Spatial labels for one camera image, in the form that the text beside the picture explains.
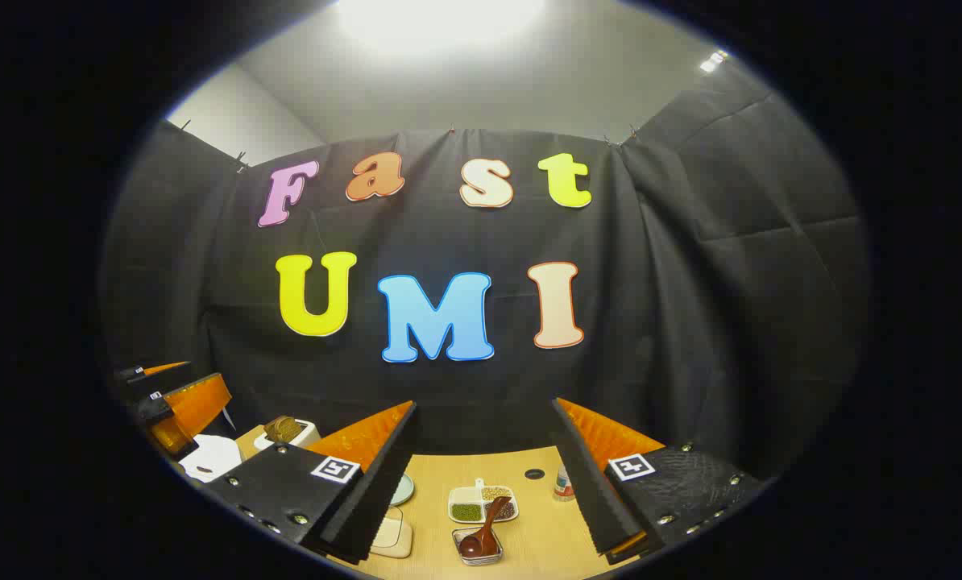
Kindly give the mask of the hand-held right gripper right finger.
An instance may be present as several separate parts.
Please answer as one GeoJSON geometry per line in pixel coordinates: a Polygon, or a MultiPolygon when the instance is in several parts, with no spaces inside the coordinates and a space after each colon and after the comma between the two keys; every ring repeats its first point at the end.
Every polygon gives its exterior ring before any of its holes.
{"type": "Polygon", "coordinates": [[[610,564],[711,531],[764,483],[697,445],[667,445],[565,399],[551,436],[595,550],[610,564]]]}

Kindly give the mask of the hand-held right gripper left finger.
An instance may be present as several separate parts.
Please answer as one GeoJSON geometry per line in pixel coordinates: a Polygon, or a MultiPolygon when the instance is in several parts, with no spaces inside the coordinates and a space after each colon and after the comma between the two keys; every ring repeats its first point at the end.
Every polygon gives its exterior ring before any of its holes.
{"type": "Polygon", "coordinates": [[[268,535],[359,564],[413,454],[416,411],[404,401],[308,447],[274,443],[204,492],[268,535]]]}

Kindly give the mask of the white rice cooker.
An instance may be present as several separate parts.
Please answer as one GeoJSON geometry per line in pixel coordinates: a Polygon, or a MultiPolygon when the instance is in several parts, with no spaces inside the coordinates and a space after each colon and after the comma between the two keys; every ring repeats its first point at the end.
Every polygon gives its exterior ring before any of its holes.
{"type": "Polygon", "coordinates": [[[201,483],[211,483],[243,462],[234,438],[198,434],[194,443],[197,448],[180,459],[179,466],[187,477],[201,483]]]}

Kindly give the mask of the white divided rice dish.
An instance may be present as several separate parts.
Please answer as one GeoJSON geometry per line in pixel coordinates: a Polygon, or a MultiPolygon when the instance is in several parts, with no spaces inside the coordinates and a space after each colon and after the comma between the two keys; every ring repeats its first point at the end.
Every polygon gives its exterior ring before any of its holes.
{"type": "Polygon", "coordinates": [[[447,498],[447,515],[456,524],[484,524],[497,498],[507,498],[502,509],[496,511],[493,522],[510,521],[518,517],[520,507],[512,489],[503,485],[489,485],[477,478],[471,486],[451,489],[447,498]]]}

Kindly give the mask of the brown wooden spoon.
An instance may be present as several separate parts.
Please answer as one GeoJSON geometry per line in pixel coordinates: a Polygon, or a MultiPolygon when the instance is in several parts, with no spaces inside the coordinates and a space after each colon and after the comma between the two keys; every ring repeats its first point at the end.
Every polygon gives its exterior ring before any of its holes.
{"type": "Polygon", "coordinates": [[[511,502],[509,496],[499,496],[492,500],[491,510],[486,513],[480,531],[465,537],[459,544],[459,553],[464,557],[485,557],[496,551],[496,539],[492,536],[493,524],[504,507],[511,502]]]}

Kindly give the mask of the clear chopstick holder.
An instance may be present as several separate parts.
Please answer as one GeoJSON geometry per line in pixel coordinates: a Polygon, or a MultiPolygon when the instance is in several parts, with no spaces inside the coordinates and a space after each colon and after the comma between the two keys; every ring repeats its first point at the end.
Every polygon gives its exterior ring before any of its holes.
{"type": "Polygon", "coordinates": [[[453,543],[455,544],[456,551],[458,551],[458,556],[463,565],[466,566],[487,566],[491,564],[496,564],[504,556],[504,550],[502,543],[497,539],[497,535],[492,532],[492,536],[496,539],[496,551],[492,554],[485,555],[485,557],[464,557],[459,553],[459,544],[465,537],[473,535],[473,533],[480,531],[480,526],[469,526],[469,528],[456,528],[451,532],[453,543]]]}

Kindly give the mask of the cream cutting board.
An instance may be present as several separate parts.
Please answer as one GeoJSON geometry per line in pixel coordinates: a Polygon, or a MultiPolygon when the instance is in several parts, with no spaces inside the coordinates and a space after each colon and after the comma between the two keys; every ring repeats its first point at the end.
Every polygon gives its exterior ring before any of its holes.
{"type": "Polygon", "coordinates": [[[375,539],[371,543],[371,555],[405,559],[413,548],[414,528],[400,507],[392,506],[381,520],[375,539]]]}

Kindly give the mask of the white toaster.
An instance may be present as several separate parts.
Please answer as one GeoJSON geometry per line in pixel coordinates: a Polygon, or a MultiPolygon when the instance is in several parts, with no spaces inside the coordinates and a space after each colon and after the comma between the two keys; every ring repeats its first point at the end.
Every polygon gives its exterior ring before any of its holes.
{"type": "MultiPolygon", "coordinates": [[[[320,440],[319,433],[317,432],[316,426],[313,425],[313,423],[305,420],[300,420],[300,419],[297,419],[297,421],[304,426],[303,433],[301,433],[301,435],[295,441],[291,441],[291,443],[285,443],[285,444],[295,445],[296,447],[301,447],[301,448],[308,448],[309,445],[312,445],[313,443],[315,443],[315,441],[320,440]]],[[[259,434],[259,436],[254,438],[252,443],[253,447],[256,448],[256,450],[265,450],[274,444],[275,443],[272,443],[272,441],[269,441],[267,437],[265,437],[264,430],[262,433],[259,434]]]]}

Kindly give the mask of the black backdrop cloth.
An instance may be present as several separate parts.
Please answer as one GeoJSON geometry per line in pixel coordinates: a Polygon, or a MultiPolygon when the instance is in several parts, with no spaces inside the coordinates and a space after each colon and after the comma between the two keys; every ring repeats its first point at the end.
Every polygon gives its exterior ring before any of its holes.
{"type": "Polygon", "coordinates": [[[113,367],[220,372],[223,432],[413,400],[416,453],[513,452],[561,397],[767,479],[852,382],[870,286],[837,163],[728,61],[622,144],[407,132],[238,170],[164,126],[98,301],[113,367]]]}

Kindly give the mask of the large ceiling light panel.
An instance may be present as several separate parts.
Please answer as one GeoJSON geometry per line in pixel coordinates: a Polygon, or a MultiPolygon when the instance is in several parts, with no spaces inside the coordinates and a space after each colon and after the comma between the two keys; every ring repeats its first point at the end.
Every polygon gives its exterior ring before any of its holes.
{"type": "Polygon", "coordinates": [[[336,11],[351,38],[415,51],[496,43],[545,7],[546,0],[338,0],[336,11]]]}

